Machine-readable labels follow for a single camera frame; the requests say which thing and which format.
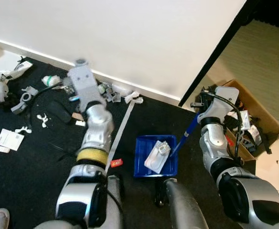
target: baseboard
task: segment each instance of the baseboard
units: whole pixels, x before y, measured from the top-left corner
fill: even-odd
[[[22,56],[26,56],[26,57],[30,57],[33,58],[35,60],[44,62],[44,63],[49,63],[55,67],[59,67],[59,68],[63,68],[65,70],[69,70],[73,67],[73,63],[69,62],[69,61],[65,61],[53,56],[49,56],[46,55],[44,53],[40,53],[16,44],[12,44],[10,42],[5,42],[0,40],[0,48],[3,50],[7,50],[13,53],[16,53],[18,55],[22,55]],[[96,79],[102,81],[102,82],[109,82],[109,83],[116,83],[119,84],[125,88],[131,89],[133,91],[138,91],[140,94],[168,103],[168,104],[172,104],[172,105],[178,105],[179,101],[181,100],[181,98],[170,95],[170,94],[166,94],[163,92],[160,92],[158,90],[155,90],[153,88],[149,88],[149,87],[145,87],[145,86],[141,86],[126,80],[122,80],[119,79],[117,77],[114,76],[110,76],[107,74],[104,74],[100,71],[97,71],[95,69],[92,69],[92,72],[94,73],[94,76],[96,77]]]

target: white wall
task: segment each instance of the white wall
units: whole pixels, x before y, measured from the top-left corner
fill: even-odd
[[[0,0],[0,39],[179,100],[245,0]]]

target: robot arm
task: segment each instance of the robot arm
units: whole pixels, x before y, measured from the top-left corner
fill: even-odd
[[[219,95],[236,102],[238,90],[218,87]],[[214,98],[198,117],[201,124],[200,147],[203,162],[217,184],[225,214],[243,228],[279,229],[279,193],[267,181],[246,171],[227,152],[222,122],[232,108]]]
[[[80,111],[88,117],[88,130],[78,151],[77,164],[59,195],[56,218],[99,227],[106,219],[107,178],[105,166],[114,129],[112,115],[100,96],[85,60],[77,60],[68,76],[80,98]]]

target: red object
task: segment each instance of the red object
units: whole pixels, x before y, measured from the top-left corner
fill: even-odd
[[[225,135],[225,137],[227,139],[227,142],[228,142],[229,146],[234,146],[235,145],[235,143],[229,137],[227,137],[227,135]]]
[[[121,166],[124,162],[122,161],[122,159],[117,159],[117,160],[113,160],[111,161],[111,168],[114,168],[114,167],[118,167],[118,166]]]

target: gray strap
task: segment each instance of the gray strap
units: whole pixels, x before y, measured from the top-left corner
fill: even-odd
[[[116,135],[115,140],[114,140],[114,142],[113,142],[112,148],[111,148],[111,150],[110,150],[110,152],[109,152],[109,156],[108,156],[108,158],[107,158],[107,164],[106,164],[106,168],[105,168],[105,172],[106,172],[106,173],[107,173],[107,170],[108,170],[109,167],[110,167],[111,161],[112,161],[112,159],[113,159],[113,157],[114,157],[114,154],[115,154],[115,152],[116,152],[116,149],[117,149],[117,147],[118,147],[120,138],[121,138],[121,136],[122,136],[122,133],[124,132],[124,128],[125,128],[125,126],[126,126],[126,123],[128,122],[128,119],[129,119],[129,117],[130,117],[131,111],[133,110],[134,104],[135,104],[135,102],[132,100],[132,101],[130,102],[130,105],[129,105],[128,109],[126,110],[125,115],[124,115],[124,118],[123,118],[123,120],[122,120],[122,122],[121,122],[121,124],[120,124],[119,130],[118,130],[118,132],[117,132],[117,135]]]

